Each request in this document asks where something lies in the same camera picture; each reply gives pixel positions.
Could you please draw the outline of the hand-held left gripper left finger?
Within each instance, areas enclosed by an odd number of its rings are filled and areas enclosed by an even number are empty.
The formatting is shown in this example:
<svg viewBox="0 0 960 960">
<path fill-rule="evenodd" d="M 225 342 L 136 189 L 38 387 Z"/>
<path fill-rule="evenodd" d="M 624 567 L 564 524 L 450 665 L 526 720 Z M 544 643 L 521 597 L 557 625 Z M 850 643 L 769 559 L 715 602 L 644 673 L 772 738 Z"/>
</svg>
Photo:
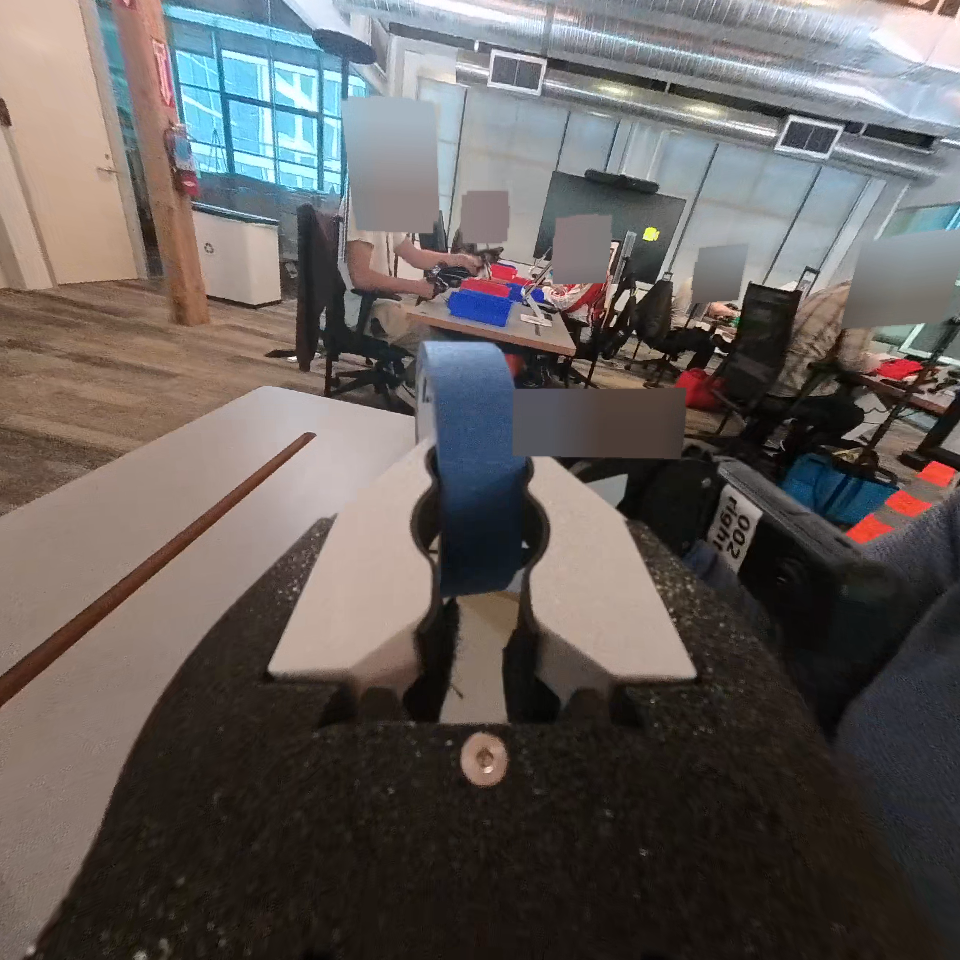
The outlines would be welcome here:
<svg viewBox="0 0 960 960">
<path fill-rule="evenodd" d="M 439 481 L 420 442 L 337 515 L 269 662 L 278 682 L 403 695 L 441 605 Z"/>
</svg>

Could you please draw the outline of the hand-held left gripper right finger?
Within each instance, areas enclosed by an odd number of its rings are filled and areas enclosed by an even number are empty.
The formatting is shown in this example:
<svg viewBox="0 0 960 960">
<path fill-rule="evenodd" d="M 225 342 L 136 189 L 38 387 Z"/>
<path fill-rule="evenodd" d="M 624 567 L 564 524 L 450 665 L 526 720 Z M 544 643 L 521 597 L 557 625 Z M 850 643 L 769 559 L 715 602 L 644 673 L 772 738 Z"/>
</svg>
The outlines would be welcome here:
<svg viewBox="0 0 960 960">
<path fill-rule="evenodd" d="M 624 516 L 553 459 L 530 466 L 527 492 L 545 528 L 524 585 L 537 678 L 556 695 L 695 680 Z"/>
</svg>

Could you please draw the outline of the blue tape roll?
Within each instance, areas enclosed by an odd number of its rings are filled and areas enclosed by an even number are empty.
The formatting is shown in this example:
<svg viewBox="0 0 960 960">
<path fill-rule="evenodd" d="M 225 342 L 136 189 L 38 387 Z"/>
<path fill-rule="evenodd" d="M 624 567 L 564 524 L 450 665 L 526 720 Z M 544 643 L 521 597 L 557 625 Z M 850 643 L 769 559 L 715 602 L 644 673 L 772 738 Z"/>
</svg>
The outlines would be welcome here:
<svg viewBox="0 0 960 960">
<path fill-rule="evenodd" d="M 514 378 L 492 342 L 427 341 L 416 429 L 433 443 L 444 599 L 499 592 L 522 567 L 526 460 L 513 451 Z"/>
</svg>

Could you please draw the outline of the person's right forearm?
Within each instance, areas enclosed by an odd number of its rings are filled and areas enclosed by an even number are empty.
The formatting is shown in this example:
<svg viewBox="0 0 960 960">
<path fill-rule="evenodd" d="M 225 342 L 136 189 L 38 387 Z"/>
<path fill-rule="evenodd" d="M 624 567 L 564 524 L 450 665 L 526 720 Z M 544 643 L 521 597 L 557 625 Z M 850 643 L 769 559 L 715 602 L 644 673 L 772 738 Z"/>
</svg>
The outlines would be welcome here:
<svg viewBox="0 0 960 960">
<path fill-rule="evenodd" d="M 790 666 L 834 761 L 944 958 L 959 957 L 959 493 L 868 544 L 908 589 L 907 630 L 876 666 L 813 657 Z"/>
</svg>

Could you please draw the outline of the blue bag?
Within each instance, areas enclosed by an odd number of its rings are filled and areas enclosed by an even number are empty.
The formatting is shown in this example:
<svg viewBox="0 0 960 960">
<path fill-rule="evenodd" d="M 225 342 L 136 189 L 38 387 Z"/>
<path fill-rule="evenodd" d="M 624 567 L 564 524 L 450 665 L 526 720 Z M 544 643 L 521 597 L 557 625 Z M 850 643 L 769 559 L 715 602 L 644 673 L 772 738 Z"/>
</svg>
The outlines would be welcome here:
<svg viewBox="0 0 960 960">
<path fill-rule="evenodd" d="M 898 478 L 890 471 L 838 461 L 828 453 L 799 456 L 778 487 L 805 509 L 846 529 L 900 490 Z"/>
</svg>

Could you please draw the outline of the orange reflective vest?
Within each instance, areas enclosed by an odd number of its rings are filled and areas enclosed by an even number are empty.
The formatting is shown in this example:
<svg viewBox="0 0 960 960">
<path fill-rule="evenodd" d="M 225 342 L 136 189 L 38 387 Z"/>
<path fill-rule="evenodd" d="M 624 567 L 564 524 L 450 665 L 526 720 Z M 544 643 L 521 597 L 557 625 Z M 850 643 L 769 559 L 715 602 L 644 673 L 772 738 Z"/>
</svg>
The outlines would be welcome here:
<svg viewBox="0 0 960 960">
<path fill-rule="evenodd" d="M 904 488 L 851 527 L 846 537 L 858 546 L 868 545 L 906 527 L 946 499 L 957 486 L 957 470 L 942 462 L 930 462 Z"/>
</svg>

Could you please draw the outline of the red container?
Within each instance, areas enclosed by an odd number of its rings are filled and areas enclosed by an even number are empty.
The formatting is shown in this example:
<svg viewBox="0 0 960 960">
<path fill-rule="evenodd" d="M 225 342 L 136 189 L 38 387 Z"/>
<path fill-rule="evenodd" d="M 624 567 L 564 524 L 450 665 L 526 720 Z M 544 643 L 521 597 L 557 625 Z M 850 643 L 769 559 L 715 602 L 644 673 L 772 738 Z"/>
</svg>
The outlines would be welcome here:
<svg viewBox="0 0 960 960">
<path fill-rule="evenodd" d="M 674 387 L 685 391 L 685 406 L 689 409 L 715 413 L 723 409 L 721 395 L 726 381 L 704 368 L 682 371 Z"/>
</svg>

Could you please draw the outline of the black office chair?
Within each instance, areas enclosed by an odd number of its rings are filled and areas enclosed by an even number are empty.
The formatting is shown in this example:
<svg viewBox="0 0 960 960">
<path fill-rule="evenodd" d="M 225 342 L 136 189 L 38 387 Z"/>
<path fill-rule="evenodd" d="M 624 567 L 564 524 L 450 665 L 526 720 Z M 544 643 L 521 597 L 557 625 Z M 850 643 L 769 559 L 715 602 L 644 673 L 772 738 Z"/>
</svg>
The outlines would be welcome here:
<svg viewBox="0 0 960 960">
<path fill-rule="evenodd" d="M 409 353 L 370 330 L 377 301 L 396 300 L 393 294 L 361 292 L 358 318 L 347 324 L 347 283 L 340 268 L 340 219 L 305 203 L 296 210 L 297 299 L 295 358 L 309 373 L 319 349 L 325 359 L 324 396 L 341 397 L 372 387 L 393 412 L 410 414 L 412 407 L 396 396 Z"/>
<path fill-rule="evenodd" d="M 732 417 L 749 418 L 776 383 L 802 299 L 800 290 L 748 284 L 736 335 L 717 371 L 721 383 L 714 393 L 724 409 L 718 431 Z"/>
<path fill-rule="evenodd" d="M 659 279 L 640 297 L 632 294 L 627 302 L 627 322 L 621 346 L 625 346 L 631 337 L 635 337 L 639 345 L 646 345 L 662 353 L 667 336 L 672 330 L 673 295 L 674 284 L 671 277 Z"/>
</svg>

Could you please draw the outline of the brown top table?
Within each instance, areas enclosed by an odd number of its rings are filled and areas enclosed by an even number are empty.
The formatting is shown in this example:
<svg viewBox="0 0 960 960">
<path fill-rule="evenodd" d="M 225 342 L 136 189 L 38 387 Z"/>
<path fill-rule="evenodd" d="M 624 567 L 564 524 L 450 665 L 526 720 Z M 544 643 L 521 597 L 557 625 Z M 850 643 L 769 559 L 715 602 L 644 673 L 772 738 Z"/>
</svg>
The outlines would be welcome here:
<svg viewBox="0 0 960 960">
<path fill-rule="evenodd" d="M 516 346 L 534 354 L 573 357 L 577 352 L 577 347 L 570 336 L 570 332 L 561 319 L 553 320 L 551 327 L 529 325 L 521 320 L 522 304 L 514 302 L 507 326 L 504 328 L 490 327 L 452 317 L 448 307 L 450 294 L 410 306 L 406 311 L 408 318 L 411 322 L 426 325 L 432 329 L 491 341 L 500 345 Z"/>
</svg>

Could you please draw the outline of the blue bin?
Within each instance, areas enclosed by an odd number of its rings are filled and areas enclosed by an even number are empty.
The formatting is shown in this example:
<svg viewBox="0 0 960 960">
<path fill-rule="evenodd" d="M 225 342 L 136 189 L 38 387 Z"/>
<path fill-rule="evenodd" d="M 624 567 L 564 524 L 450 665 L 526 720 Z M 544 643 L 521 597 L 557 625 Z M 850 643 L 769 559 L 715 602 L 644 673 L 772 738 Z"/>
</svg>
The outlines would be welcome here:
<svg viewBox="0 0 960 960">
<path fill-rule="evenodd" d="M 500 296 L 470 289 L 456 290 L 447 299 L 452 317 L 496 329 L 507 327 L 513 306 L 509 295 Z"/>
</svg>

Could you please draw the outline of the white recycling cabinet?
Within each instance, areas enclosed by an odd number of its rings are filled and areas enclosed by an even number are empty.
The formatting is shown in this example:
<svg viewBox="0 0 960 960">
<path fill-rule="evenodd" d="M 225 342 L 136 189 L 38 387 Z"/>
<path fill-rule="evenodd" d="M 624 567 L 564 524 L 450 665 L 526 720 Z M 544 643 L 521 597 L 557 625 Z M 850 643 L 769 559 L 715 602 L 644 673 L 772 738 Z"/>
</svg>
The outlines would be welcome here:
<svg viewBox="0 0 960 960">
<path fill-rule="evenodd" d="M 200 202 L 192 212 L 207 297 L 249 308 L 281 303 L 280 222 Z"/>
</svg>

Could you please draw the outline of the ceiling air vent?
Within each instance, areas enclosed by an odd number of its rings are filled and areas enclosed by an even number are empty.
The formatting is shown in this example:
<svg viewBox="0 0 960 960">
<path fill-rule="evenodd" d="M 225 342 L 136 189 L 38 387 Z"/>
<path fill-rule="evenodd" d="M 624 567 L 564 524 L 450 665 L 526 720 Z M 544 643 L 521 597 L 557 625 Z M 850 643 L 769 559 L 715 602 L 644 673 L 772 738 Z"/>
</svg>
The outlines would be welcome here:
<svg viewBox="0 0 960 960">
<path fill-rule="evenodd" d="M 788 157 L 825 162 L 845 132 L 844 124 L 789 114 L 782 122 L 773 150 Z"/>
<path fill-rule="evenodd" d="M 547 67 L 548 59 L 544 57 L 493 49 L 486 85 L 492 90 L 541 97 Z"/>
</svg>

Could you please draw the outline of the red fire extinguisher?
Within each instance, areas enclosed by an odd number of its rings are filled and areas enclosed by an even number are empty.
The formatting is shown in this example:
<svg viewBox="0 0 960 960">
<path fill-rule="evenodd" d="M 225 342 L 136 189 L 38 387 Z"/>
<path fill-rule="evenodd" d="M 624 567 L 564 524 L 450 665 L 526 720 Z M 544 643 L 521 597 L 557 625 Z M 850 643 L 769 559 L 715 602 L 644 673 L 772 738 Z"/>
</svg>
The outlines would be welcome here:
<svg viewBox="0 0 960 960">
<path fill-rule="evenodd" d="M 199 176 L 186 126 L 169 126 L 164 133 L 164 142 L 176 189 L 191 200 L 198 199 Z"/>
</svg>

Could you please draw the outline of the large window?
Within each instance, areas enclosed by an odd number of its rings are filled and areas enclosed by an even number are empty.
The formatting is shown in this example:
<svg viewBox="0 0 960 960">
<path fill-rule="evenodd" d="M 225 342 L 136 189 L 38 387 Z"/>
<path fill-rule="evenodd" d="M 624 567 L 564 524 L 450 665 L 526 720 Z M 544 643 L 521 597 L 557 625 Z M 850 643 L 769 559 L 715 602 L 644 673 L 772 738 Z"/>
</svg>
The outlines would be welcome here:
<svg viewBox="0 0 960 960">
<path fill-rule="evenodd" d="M 370 96 L 362 66 L 319 46 L 349 34 L 333 2 L 163 2 L 178 106 L 201 174 L 340 196 L 344 98 Z"/>
</svg>

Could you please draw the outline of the white door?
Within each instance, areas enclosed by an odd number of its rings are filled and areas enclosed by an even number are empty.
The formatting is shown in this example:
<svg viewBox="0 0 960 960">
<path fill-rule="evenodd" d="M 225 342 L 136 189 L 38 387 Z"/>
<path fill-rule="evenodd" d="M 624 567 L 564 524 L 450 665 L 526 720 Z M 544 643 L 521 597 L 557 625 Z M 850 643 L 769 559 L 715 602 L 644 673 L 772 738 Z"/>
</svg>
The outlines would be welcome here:
<svg viewBox="0 0 960 960">
<path fill-rule="evenodd" d="M 146 279 L 95 3 L 3 1 L 1 76 L 2 283 Z"/>
</svg>

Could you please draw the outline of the black floor lamp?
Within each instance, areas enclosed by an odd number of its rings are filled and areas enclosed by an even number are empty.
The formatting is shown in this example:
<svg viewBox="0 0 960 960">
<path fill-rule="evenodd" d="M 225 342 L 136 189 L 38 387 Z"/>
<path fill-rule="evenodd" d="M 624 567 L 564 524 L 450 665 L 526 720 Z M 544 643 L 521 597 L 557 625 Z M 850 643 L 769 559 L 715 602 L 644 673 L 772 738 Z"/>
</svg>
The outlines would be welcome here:
<svg viewBox="0 0 960 960">
<path fill-rule="evenodd" d="M 312 38 L 318 49 L 326 55 L 340 60 L 341 64 L 341 105 L 340 105 L 340 155 L 341 155 L 341 198 L 349 194 L 349 167 L 346 142 L 346 103 L 351 98 L 351 76 L 354 66 L 371 66 L 377 61 L 374 48 L 348 31 L 315 29 Z"/>
</svg>

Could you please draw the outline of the wooden post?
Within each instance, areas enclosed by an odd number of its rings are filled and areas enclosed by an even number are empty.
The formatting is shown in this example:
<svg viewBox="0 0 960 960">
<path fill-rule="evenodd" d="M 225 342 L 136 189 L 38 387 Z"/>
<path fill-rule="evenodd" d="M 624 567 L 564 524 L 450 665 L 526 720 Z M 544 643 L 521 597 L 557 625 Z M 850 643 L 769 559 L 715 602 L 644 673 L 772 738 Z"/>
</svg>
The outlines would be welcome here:
<svg viewBox="0 0 960 960">
<path fill-rule="evenodd" d="M 171 317 L 195 328 L 210 323 L 202 276 L 192 199 L 175 186 L 164 142 L 180 118 L 161 1 L 112 1 L 126 79 L 133 107 L 150 212 L 157 240 Z"/>
</svg>

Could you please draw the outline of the silver ceiling duct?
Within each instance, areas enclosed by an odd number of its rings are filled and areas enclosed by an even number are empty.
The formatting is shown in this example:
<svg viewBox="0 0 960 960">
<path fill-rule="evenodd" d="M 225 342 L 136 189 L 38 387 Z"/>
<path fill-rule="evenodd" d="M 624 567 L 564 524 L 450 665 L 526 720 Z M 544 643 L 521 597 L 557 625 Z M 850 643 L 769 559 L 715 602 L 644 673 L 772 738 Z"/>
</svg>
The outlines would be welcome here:
<svg viewBox="0 0 960 960">
<path fill-rule="evenodd" d="M 343 14 L 478 39 L 513 38 L 534 50 L 600 57 L 642 37 L 666 46 L 727 47 L 778 61 L 837 66 L 877 77 L 957 78 L 958 14 L 891 2 L 638 1 L 335 2 Z"/>
<path fill-rule="evenodd" d="M 598 115 L 639 119 L 670 130 L 688 131 L 772 152 L 781 126 L 790 114 L 770 117 L 713 102 L 551 68 L 546 70 L 540 97 L 517 95 L 526 99 L 551 100 Z M 826 162 L 855 167 L 881 176 L 924 183 L 937 180 L 947 169 L 944 150 L 919 150 L 847 130 Z"/>
</svg>

